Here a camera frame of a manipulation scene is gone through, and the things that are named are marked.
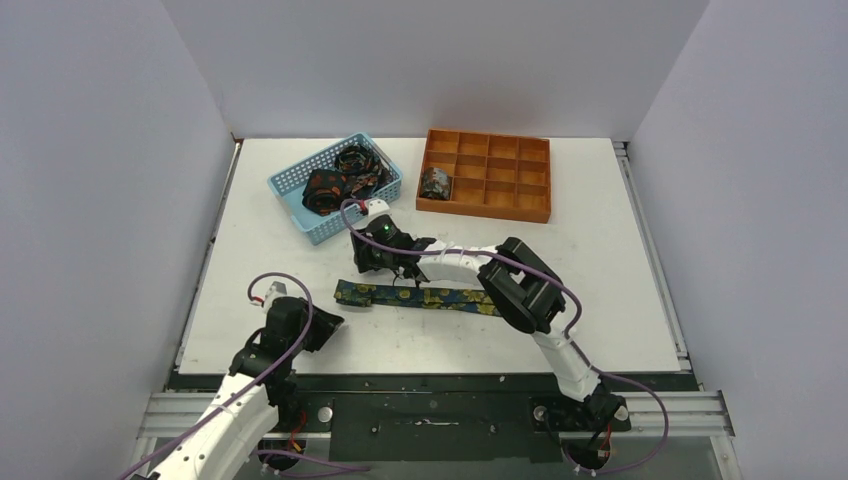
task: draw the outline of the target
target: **blue plastic basket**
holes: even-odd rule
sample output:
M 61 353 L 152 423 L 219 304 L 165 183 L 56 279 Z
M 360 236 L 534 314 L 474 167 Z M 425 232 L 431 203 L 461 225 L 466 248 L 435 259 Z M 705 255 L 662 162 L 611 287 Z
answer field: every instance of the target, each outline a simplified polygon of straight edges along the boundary
M 403 178 L 400 169 L 392 163 L 389 157 L 377 146 L 374 140 L 365 133 L 353 134 L 344 140 L 335 143 L 324 150 L 307 157 L 291 167 L 271 175 L 268 178 L 268 186 L 274 195 L 287 205 L 292 212 L 291 219 L 298 230 L 309 237 L 313 245 L 318 245 L 324 240 L 345 229 L 340 212 L 334 212 L 326 217 L 308 210 L 303 206 L 303 189 L 309 174 L 316 168 L 333 168 L 336 155 L 349 145 L 362 145 L 371 149 L 383 161 L 383 165 L 391 172 L 391 181 L 388 185 L 377 190 L 372 198 L 382 198 L 386 202 L 393 202 L 400 197 L 400 182 Z M 359 213 L 359 208 L 350 206 L 345 211 L 351 223 L 358 222 L 365 216 Z

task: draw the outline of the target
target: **red wire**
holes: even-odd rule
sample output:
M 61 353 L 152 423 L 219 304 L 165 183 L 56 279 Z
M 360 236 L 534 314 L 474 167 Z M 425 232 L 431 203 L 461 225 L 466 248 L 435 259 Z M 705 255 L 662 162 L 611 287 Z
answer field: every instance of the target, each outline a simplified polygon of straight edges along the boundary
M 598 447 L 598 450 L 602 450 L 609 443 L 610 438 L 612 438 L 612 425 L 607 425 L 607 437 L 604 438 L 604 443 Z
M 306 425 L 306 410 L 301 410 L 300 411 L 300 425 L 298 425 L 297 428 L 292 430 L 292 433 L 289 435 L 289 445 L 288 445 L 289 450 L 294 448 L 294 436 L 296 434 L 300 433 L 300 431 L 303 430 L 303 427 L 305 425 Z

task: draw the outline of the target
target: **gray wall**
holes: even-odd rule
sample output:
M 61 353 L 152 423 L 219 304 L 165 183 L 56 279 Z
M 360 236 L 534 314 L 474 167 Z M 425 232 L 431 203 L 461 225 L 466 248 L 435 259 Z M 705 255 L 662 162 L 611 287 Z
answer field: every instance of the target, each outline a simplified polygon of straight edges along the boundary
M 232 141 L 158 0 L 0 4 L 0 477 L 114 478 Z
M 630 138 L 707 0 L 164 0 L 236 136 Z
M 630 153 L 748 480 L 845 478 L 848 17 L 712 0 Z

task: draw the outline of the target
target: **orange compartment tray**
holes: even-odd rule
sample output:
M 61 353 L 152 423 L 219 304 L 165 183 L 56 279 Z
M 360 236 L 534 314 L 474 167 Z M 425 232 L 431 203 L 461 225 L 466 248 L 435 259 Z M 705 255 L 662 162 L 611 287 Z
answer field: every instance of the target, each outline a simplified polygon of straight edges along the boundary
M 543 138 L 430 129 L 415 208 L 428 212 L 548 223 L 551 145 Z M 421 198 L 421 174 L 441 168 L 450 200 Z

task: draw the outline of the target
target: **white table surface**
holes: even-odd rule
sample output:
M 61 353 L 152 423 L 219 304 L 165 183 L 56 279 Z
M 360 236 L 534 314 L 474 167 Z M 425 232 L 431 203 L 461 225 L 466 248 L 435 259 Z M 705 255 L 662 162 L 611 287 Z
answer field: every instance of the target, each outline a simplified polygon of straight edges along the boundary
M 245 339 L 265 322 L 261 309 L 247 301 L 245 288 L 267 271 L 295 275 L 319 308 L 345 318 L 345 326 L 320 352 L 295 359 L 298 373 L 549 372 L 532 338 L 497 317 L 335 303 L 338 279 L 390 284 L 392 274 L 357 273 L 347 233 L 312 246 L 266 184 L 269 176 L 334 141 L 244 142 L 190 319 L 180 373 L 226 372 Z M 392 204 L 399 228 L 461 245 L 522 239 L 583 302 L 575 338 L 596 365 L 615 372 L 679 370 L 610 140 L 551 140 L 554 189 L 548 224 L 419 212 L 415 193 L 424 139 L 376 141 L 405 175 L 401 198 Z M 264 294 L 270 282 L 260 282 L 256 293 Z M 288 290 L 300 295 L 291 282 Z M 573 308 L 567 308 L 562 315 L 572 314 Z

